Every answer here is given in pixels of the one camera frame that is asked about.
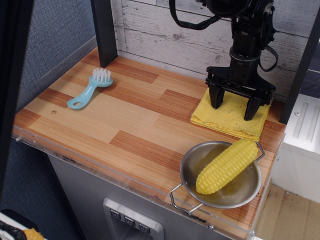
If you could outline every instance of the stainless steel pot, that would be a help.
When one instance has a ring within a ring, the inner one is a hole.
[[[220,209],[237,208],[250,202],[259,192],[262,175],[257,162],[265,155],[262,146],[256,142],[262,155],[244,169],[235,179],[229,182],[219,191],[203,195],[196,191],[196,180],[199,173],[215,157],[228,148],[231,143],[224,141],[207,141],[191,148],[183,157],[180,165],[180,177],[182,182],[170,191],[172,205],[190,214],[202,205]],[[201,203],[191,210],[179,207],[175,204],[173,192],[184,185],[186,190]]]

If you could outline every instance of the blue fabric wall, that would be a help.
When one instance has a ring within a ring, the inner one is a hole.
[[[35,0],[17,111],[96,46],[90,0]],[[78,240],[79,231],[45,155],[11,141],[0,210],[34,222],[48,240]]]
[[[18,110],[84,57],[73,53],[95,35],[90,0],[35,0]]]

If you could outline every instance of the yellow towel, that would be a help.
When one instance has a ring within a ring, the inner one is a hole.
[[[260,106],[254,117],[244,120],[248,98],[225,92],[218,109],[210,103],[209,88],[191,116],[194,124],[207,127],[241,139],[259,141],[270,105]]]

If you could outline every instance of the white wood panel wall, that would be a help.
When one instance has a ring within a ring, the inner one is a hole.
[[[221,19],[205,30],[179,27],[171,17],[169,0],[111,0],[120,56],[205,80],[208,66],[228,67],[233,44],[231,22]],[[279,55],[271,72],[259,70],[276,86],[274,98],[285,102],[300,64],[319,0],[275,0],[274,28],[270,44]],[[213,14],[195,0],[176,0],[180,20],[199,23]],[[270,67],[275,58],[263,51],[261,61]]]

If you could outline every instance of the black cable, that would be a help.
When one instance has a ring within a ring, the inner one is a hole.
[[[259,58],[259,66],[260,68],[264,71],[264,72],[270,72],[272,71],[273,69],[275,69],[275,67],[278,65],[278,59],[279,59],[279,56],[278,56],[278,53],[276,52],[276,50],[274,50],[272,47],[270,47],[269,45],[265,46],[265,49],[268,50],[270,53],[272,53],[274,56],[275,56],[275,64],[273,64],[272,67],[268,68],[268,69],[265,69],[262,67],[262,64],[261,64],[261,59]]]
[[[10,226],[1,220],[0,220],[0,229],[10,234],[15,240],[27,240],[27,236],[24,233],[24,231],[16,227]]]
[[[207,20],[204,20],[198,24],[194,24],[191,22],[187,21],[180,21],[177,16],[177,11],[176,11],[176,0],[169,0],[169,7],[170,7],[170,13],[172,18],[174,19],[175,23],[182,27],[182,28],[187,28],[187,29],[193,29],[193,30],[203,30],[209,27],[211,24],[217,22],[218,20],[221,19],[219,16],[213,16]]]

